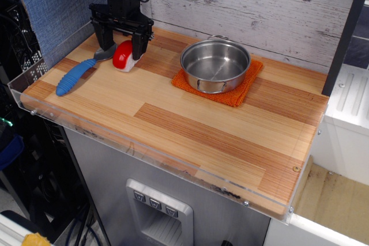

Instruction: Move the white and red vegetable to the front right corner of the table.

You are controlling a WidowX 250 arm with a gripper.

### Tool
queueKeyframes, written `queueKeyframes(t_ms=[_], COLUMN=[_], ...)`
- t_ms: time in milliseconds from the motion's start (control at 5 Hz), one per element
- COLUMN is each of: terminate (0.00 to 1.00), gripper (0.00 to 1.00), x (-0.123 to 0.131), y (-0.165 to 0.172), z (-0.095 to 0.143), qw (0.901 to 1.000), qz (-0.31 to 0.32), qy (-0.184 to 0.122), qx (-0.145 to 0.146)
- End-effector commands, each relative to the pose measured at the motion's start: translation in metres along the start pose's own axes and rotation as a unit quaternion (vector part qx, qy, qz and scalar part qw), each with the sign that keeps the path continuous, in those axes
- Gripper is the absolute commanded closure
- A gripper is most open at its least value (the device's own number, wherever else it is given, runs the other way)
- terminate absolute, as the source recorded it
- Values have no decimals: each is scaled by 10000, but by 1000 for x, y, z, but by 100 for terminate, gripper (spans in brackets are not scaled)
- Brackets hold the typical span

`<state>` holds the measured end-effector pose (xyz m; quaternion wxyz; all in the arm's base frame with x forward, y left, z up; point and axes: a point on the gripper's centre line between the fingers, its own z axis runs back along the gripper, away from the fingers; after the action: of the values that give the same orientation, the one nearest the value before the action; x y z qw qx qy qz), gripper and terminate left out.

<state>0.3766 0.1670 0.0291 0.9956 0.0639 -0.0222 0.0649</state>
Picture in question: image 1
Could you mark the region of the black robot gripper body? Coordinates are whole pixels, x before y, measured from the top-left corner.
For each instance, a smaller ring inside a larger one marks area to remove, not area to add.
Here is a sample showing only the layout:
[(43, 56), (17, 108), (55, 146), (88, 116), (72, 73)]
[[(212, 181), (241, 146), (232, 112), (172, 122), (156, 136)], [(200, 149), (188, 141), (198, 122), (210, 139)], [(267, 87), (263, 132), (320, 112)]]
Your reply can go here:
[(92, 3), (89, 5), (91, 22), (106, 24), (112, 31), (131, 32), (131, 36), (136, 32), (150, 33), (153, 39), (153, 20), (141, 13), (142, 1), (107, 0), (106, 4)]

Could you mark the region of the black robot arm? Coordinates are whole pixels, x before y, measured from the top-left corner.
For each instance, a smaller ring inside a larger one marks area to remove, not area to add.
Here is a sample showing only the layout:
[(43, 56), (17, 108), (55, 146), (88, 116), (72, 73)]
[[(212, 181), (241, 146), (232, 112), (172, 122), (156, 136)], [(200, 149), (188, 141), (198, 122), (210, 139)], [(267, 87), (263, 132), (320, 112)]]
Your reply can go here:
[(148, 42), (153, 39), (154, 21), (141, 12), (141, 4), (149, 0), (107, 0), (106, 4), (89, 5), (91, 22), (97, 41), (103, 51), (115, 43), (113, 31), (131, 36), (133, 59), (139, 60), (146, 52)]

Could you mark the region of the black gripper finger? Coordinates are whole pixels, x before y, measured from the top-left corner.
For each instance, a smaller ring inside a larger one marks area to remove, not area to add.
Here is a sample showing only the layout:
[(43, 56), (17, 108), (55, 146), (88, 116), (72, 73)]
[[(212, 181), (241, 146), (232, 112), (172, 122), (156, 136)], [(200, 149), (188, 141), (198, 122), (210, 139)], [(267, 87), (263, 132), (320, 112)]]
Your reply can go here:
[(106, 26), (106, 24), (101, 24), (97, 21), (92, 21), (92, 25), (100, 48), (104, 51), (109, 50), (115, 44), (113, 40), (113, 31)]
[(151, 39), (152, 35), (150, 33), (136, 32), (132, 35), (133, 59), (140, 59), (143, 56)]

